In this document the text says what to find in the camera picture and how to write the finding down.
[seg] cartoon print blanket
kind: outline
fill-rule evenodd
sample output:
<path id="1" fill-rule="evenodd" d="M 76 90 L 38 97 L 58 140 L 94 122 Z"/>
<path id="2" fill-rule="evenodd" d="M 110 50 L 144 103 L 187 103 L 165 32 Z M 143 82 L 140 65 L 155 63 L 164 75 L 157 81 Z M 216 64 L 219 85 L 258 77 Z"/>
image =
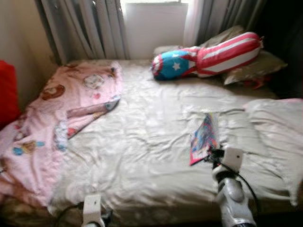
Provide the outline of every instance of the cartoon print blanket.
<path id="1" fill-rule="evenodd" d="M 0 131 L 0 201 L 13 196 L 46 206 L 67 139 L 111 111 L 120 99 L 121 67 L 60 67 L 25 113 Z"/>

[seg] gray curtain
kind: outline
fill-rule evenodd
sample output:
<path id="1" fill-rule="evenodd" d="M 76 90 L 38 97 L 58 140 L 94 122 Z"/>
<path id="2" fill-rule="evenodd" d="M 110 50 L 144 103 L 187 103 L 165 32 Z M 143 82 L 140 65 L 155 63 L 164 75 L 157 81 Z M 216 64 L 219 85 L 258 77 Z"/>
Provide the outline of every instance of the gray curtain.
<path id="1" fill-rule="evenodd" d="M 41 6 L 62 64 L 129 59 L 119 0 L 41 0 Z"/>
<path id="2" fill-rule="evenodd" d="M 204 0 L 197 44 L 234 26 L 253 29 L 266 0 Z"/>

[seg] red and white striped pillow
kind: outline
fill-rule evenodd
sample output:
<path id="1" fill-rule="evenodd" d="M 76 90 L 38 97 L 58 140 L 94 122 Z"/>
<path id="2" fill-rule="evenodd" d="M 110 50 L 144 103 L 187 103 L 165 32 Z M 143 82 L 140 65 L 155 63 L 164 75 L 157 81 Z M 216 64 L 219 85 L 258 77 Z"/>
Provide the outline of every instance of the red and white striped pillow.
<path id="1" fill-rule="evenodd" d="M 197 54 L 199 77 L 210 77 L 249 64 L 259 54 L 260 38 L 246 32 L 209 48 L 201 48 Z"/>

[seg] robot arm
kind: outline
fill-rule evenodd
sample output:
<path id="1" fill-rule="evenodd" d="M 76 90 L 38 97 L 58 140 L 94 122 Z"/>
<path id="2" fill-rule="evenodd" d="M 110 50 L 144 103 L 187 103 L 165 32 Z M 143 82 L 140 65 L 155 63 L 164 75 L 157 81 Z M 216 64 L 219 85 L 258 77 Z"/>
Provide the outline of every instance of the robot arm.
<path id="1" fill-rule="evenodd" d="M 240 181 L 236 173 L 242 164 L 242 150 L 227 147 L 225 150 L 214 149 L 211 152 L 214 162 L 213 179 L 218 181 L 216 201 L 220 206 L 224 227 L 256 227 L 248 207 Z"/>
<path id="2" fill-rule="evenodd" d="M 83 207 L 81 227 L 108 227 L 112 211 L 101 214 L 101 194 L 87 195 Z"/>

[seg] wall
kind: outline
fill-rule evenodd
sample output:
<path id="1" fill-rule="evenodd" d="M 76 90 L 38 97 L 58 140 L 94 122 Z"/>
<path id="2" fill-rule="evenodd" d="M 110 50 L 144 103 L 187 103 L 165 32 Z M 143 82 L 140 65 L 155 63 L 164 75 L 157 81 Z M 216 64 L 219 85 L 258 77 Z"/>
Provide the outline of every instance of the wall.
<path id="1" fill-rule="evenodd" d="M 16 68 L 21 109 L 37 97 L 56 67 L 46 57 L 48 43 L 33 3 L 0 0 L 0 59 Z"/>
<path id="2" fill-rule="evenodd" d="M 264 36 L 264 47 L 288 63 L 272 75 L 270 88 L 280 98 L 303 98 L 303 13 L 300 1 L 267 1 L 256 32 Z"/>
<path id="3" fill-rule="evenodd" d="M 188 4 L 126 3 L 125 28 L 131 59 L 149 59 L 154 48 L 182 45 Z"/>
<path id="4" fill-rule="evenodd" d="M 57 65 L 52 62 L 53 52 L 49 46 L 35 0 L 11 0 L 23 38 L 27 42 L 45 80 L 48 80 Z"/>

